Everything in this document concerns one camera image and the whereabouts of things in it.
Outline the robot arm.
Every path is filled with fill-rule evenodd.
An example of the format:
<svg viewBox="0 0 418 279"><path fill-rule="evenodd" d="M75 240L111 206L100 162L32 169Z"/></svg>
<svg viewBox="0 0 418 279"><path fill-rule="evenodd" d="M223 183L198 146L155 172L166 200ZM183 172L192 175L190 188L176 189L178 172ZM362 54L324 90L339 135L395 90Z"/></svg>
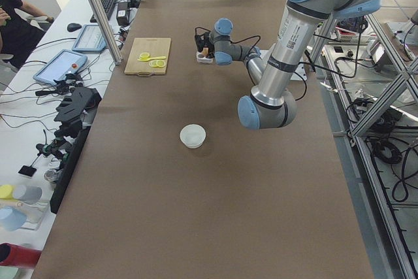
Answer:
<svg viewBox="0 0 418 279"><path fill-rule="evenodd" d="M354 18L377 11L381 0L287 0L278 39L264 61L256 46L232 42L232 22L221 18L214 28L195 35L198 52L208 50L217 65L245 64L255 81L248 96L238 102L240 123L248 129L284 127L291 123L297 104L287 85L318 24L330 16Z"/></svg>

